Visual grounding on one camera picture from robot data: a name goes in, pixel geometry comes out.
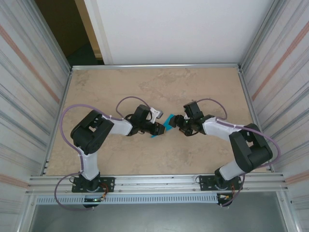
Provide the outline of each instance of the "robotic arm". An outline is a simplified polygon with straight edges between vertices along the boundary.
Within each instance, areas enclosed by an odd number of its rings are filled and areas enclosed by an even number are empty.
[[[132,136],[139,131],[161,135],[165,127],[155,120],[162,111],[139,105],[133,114],[123,120],[106,118],[99,112],[91,111],[71,132],[74,145],[80,150],[83,172],[80,174],[82,189],[93,192],[98,189],[100,172],[97,166],[97,151],[109,134]]]
[[[169,121],[170,126],[174,128],[178,126],[185,136],[202,133],[231,142],[235,160],[215,171],[215,181],[218,187],[224,188],[233,178],[249,173],[272,159],[272,151],[263,136],[237,129],[236,125],[224,122],[213,115],[204,116],[196,101],[183,107],[185,115],[172,117]],[[259,131],[253,123],[244,127]]]

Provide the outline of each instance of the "blue object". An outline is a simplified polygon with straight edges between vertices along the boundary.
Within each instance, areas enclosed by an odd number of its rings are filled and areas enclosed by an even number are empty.
[[[170,121],[170,119],[173,117],[173,116],[175,116],[175,115],[169,115],[169,117],[166,119],[166,121],[164,122],[164,124],[163,124],[163,126],[165,126],[165,131],[168,131],[168,130],[170,130],[170,129],[172,129],[173,127],[171,127],[170,125],[169,125],[169,121]]]

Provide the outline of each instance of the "marble tabletop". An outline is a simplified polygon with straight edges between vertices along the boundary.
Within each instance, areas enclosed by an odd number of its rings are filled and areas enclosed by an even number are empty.
[[[170,114],[184,114],[183,105],[201,98],[222,103],[229,122],[246,125],[252,121],[235,68],[76,70],[64,109],[72,104],[89,104],[118,117],[117,103],[131,95],[162,110],[160,123]],[[125,100],[119,111],[131,114],[140,103],[136,99]],[[204,101],[199,107],[204,115],[224,116],[216,103]],[[69,141],[72,142],[71,130],[89,112],[82,107],[68,111],[63,128]],[[109,135],[98,151],[101,174],[111,175],[213,173],[233,159],[230,142],[203,134],[185,137],[177,129],[155,138],[147,133],[131,137]],[[79,169],[77,153],[62,140],[58,130],[47,175],[65,175]]]

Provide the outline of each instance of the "white panel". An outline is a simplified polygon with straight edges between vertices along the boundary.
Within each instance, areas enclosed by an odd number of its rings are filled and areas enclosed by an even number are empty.
[[[83,204],[84,199],[95,199],[99,196],[58,196],[62,204]],[[218,203],[217,193],[180,193],[180,194],[138,194],[110,195],[101,202],[87,204],[158,204],[158,203]],[[40,196],[37,205],[57,204],[54,196]]]
[[[106,64],[240,62],[273,0],[85,0]]]
[[[0,231],[15,232],[45,163],[70,67],[32,0],[0,1]]]

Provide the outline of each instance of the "aluminum frame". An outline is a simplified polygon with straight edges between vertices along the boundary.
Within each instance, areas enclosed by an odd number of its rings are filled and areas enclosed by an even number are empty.
[[[158,69],[158,68],[238,68],[240,82],[243,88],[243,92],[252,115],[254,123],[259,125],[258,119],[254,112],[252,101],[248,93],[242,72],[237,64],[154,64],[154,65],[105,65],[105,66],[73,66],[74,70],[115,70],[115,69]],[[59,109],[59,115],[63,110],[65,98],[69,89],[71,76],[68,79],[66,90],[64,92],[64,98],[61,102]],[[51,145],[48,153],[50,156],[51,148],[53,146],[56,129],[59,124],[59,118],[57,119],[54,133],[51,138]],[[132,195],[132,194],[201,194],[199,184],[195,182],[195,178],[198,174],[189,175],[122,175],[116,177],[115,192],[111,195]],[[29,188],[26,192],[25,202],[23,204],[23,215],[21,223],[19,224],[18,231],[28,231],[33,218],[36,202],[39,196],[50,196],[54,194],[54,188],[60,176],[36,176],[31,177]],[[71,192],[71,183],[68,179],[64,180],[58,188],[57,195],[59,196],[76,196],[82,195],[81,193]],[[244,183],[244,189],[242,192],[264,192],[274,191],[277,192],[278,200],[281,206],[281,211],[284,216],[288,232],[299,231],[297,220],[295,221],[295,213],[293,208],[290,207],[287,198],[287,186],[284,181],[284,177],[281,173],[250,173],[246,175],[246,181]],[[224,193],[228,191],[209,191],[208,193]]]
[[[115,177],[113,194],[175,194],[175,193],[228,193],[228,190],[201,191],[196,178],[199,175],[214,174],[178,174],[178,175],[110,175]],[[53,195],[56,183],[61,176],[33,176],[30,179],[26,195]],[[63,180],[57,190],[58,195],[85,195],[72,193],[72,183]],[[282,173],[249,173],[243,186],[243,192],[287,191]]]
[[[60,105],[59,105],[59,110],[58,110],[58,115],[57,115],[57,118],[56,118],[56,121],[55,121],[55,126],[54,126],[53,132],[50,136],[50,141],[49,141],[49,145],[48,145],[47,152],[46,152],[45,162],[43,163],[43,165],[41,167],[41,172],[40,172],[41,174],[40,175],[43,175],[45,173],[45,171],[46,171],[45,168],[47,167],[49,159],[50,159],[50,155],[52,154],[54,142],[55,142],[55,139],[56,139],[57,129],[58,129],[58,126],[59,126],[59,123],[60,123],[60,116],[61,116],[61,113],[63,111],[64,103],[66,102],[67,94],[68,94],[71,79],[72,79],[72,73],[73,73],[73,71],[70,73],[70,75],[68,77],[68,80],[67,80],[67,83],[66,83],[66,86],[65,86],[65,89],[64,89],[64,93],[62,95],[62,100],[61,100]]]
[[[115,69],[178,69],[178,68],[238,68],[237,63],[201,64],[123,64],[73,66],[72,70],[115,70]]]

